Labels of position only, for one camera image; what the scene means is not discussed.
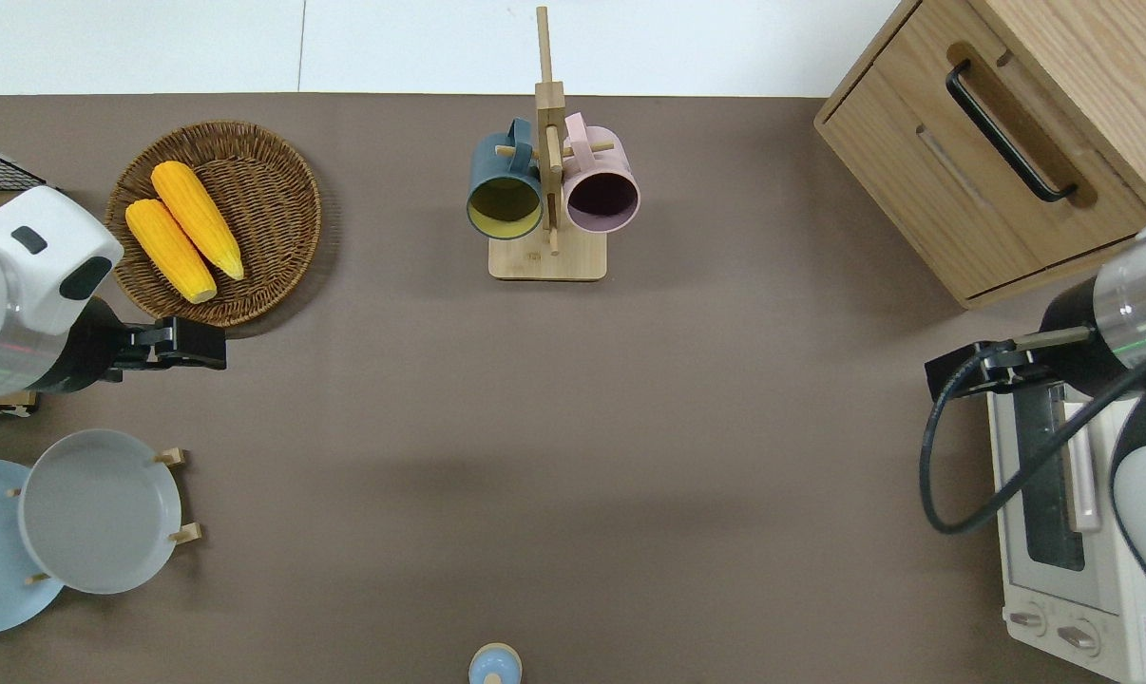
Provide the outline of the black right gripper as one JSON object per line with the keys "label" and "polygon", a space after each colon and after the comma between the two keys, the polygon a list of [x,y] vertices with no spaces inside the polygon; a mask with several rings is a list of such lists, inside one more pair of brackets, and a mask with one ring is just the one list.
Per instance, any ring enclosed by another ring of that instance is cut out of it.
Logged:
{"label": "black right gripper", "polygon": [[[978,353],[983,355],[982,363],[973,372],[950,382],[957,369]],[[1011,347],[990,339],[935,356],[925,362],[924,370],[933,403],[942,398],[949,402],[978,393],[1007,394],[1051,384],[1051,369],[1041,362],[1039,349]]]}

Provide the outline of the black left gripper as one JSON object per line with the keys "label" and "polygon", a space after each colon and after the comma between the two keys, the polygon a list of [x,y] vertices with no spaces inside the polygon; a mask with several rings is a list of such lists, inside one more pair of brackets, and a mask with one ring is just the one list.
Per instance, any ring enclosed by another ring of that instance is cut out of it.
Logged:
{"label": "black left gripper", "polygon": [[118,321],[113,341],[116,355],[105,370],[108,384],[121,384],[126,370],[227,369],[225,329],[189,317],[160,317],[146,324]]}

